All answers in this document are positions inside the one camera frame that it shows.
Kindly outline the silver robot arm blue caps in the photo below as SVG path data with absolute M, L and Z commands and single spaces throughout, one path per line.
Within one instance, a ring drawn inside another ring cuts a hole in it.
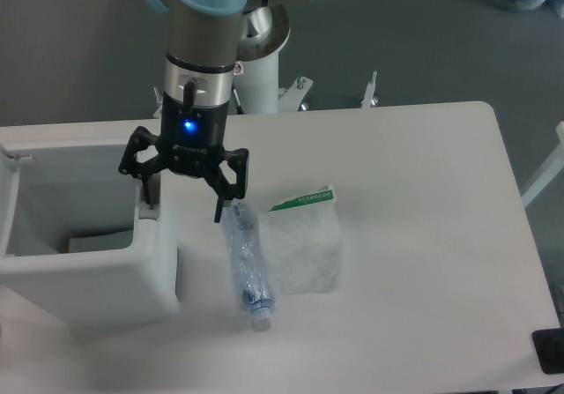
M 288 0 L 160 1 L 170 16 L 160 133 L 137 127 L 118 170 L 141 181 L 148 205 L 155 203 L 150 180 L 164 169 L 204 179 L 218 196 L 219 222 L 248 187 L 249 150 L 224 147 L 244 18 Z

